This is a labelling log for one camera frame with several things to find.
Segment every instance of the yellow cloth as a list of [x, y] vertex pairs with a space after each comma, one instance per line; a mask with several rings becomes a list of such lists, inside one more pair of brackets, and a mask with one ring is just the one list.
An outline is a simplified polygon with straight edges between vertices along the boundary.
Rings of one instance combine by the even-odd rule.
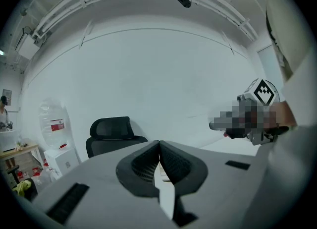
[[13, 188], [12, 190], [16, 191], [19, 196], [24, 197], [24, 191], [29, 189], [30, 187], [31, 187], [31, 182], [28, 180], [24, 180], [20, 182], [19, 184], [17, 184], [17, 186]]

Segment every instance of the ceiling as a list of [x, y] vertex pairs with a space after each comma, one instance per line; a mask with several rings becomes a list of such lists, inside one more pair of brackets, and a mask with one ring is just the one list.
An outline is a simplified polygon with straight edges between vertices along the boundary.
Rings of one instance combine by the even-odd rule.
[[[25, 28], [25, 31], [35, 30], [41, 19], [61, 1], [62, 0], [21, 0], [0, 34], [0, 49], [5, 52], [4, 56], [0, 56], [0, 62], [6, 63], [10, 65], [11, 68], [23, 72], [29, 60], [20, 56], [15, 51], [16, 45], [22, 36], [22, 28], [28, 27]], [[265, 28], [265, 0], [225, 1], [235, 7], [245, 18], [249, 18], [250, 24], [257, 33], [260, 33]]]

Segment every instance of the black slot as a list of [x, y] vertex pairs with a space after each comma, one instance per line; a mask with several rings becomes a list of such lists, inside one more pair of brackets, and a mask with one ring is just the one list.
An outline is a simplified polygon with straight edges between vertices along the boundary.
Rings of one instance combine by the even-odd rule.
[[89, 186], [76, 183], [51, 208], [47, 215], [60, 224], [64, 224], [85, 195]]
[[250, 167], [250, 164], [242, 163], [242, 162], [237, 162], [233, 160], [229, 160], [226, 165], [238, 168], [238, 169], [243, 169], [243, 170], [248, 170]]

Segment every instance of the red label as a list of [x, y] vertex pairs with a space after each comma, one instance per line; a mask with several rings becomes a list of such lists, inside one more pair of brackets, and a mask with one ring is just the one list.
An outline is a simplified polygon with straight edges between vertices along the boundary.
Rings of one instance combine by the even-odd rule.
[[51, 125], [51, 128], [52, 128], [52, 131], [57, 131], [57, 130], [65, 128], [65, 126], [64, 126], [64, 123], [62, 123], [62, 124]]

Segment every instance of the chair headrest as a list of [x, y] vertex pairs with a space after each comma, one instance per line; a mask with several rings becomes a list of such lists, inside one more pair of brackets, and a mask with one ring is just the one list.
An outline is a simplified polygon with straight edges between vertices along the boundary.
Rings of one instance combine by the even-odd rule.
[[113, 117], [96, 120], [90, 127], [90, 136], [95, 139], [119, 140], [134, 137], [130, 118]]

